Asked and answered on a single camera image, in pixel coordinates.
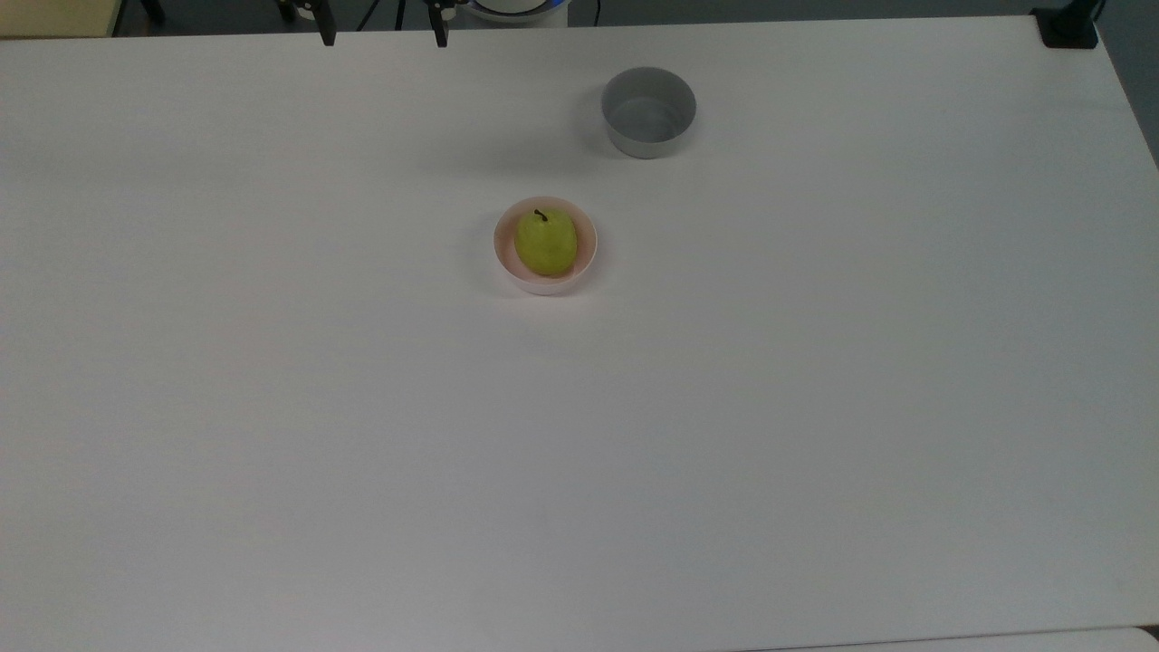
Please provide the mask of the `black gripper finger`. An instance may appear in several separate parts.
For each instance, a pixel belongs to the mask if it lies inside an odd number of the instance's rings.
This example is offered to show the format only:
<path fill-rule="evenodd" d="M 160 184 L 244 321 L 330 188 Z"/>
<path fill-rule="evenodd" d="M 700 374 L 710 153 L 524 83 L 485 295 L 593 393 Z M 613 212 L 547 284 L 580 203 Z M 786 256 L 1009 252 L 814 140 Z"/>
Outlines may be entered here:
<path fill-rule="evenodd" d="M 313 21 L 318 32 L 327 47 L 331 47 L 336 41 L 337 25 L 331 12 L 330 1 L 327 0 L 301 0 L 299 1 L 299 16 Z"/>
<path fill-rule="evenodd" d="M 438 47 L 449 46 L 450 24 L 455 20 L 458 8 L 467 3 L 466 0 L 427 0 L 427 16 Z"/>

